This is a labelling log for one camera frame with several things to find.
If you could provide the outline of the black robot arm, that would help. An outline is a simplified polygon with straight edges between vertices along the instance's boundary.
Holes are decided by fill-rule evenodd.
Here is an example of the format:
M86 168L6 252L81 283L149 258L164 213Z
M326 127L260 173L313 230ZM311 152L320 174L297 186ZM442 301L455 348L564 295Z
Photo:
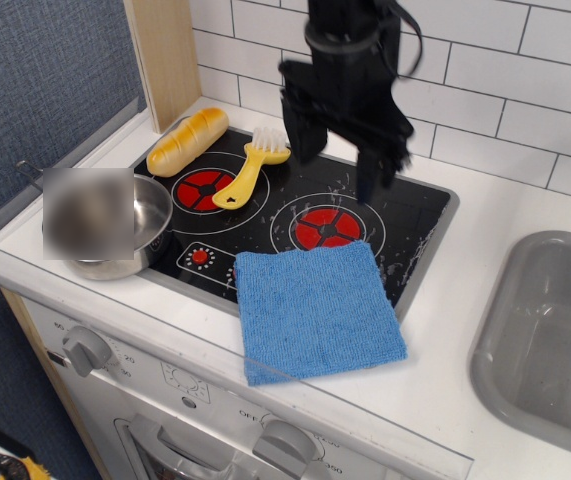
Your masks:
M308 63L279 71L283 120L295 157L314 159L335 133L358 149L356 194L369 202L409 162L414 128L396 105L401 26L418 22L396 1L311 1L304 37Z

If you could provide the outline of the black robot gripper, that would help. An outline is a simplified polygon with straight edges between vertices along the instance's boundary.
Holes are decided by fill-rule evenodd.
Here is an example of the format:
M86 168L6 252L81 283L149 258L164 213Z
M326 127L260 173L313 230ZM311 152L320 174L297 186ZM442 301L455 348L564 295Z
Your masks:
M389 188L409 163L414 129L395 104L398 43L375 41L362 49L314 48L310 62L285 60L283 121L291 150L301 163L313 160L333 132L359 151L356 194L368 203L375 187Z

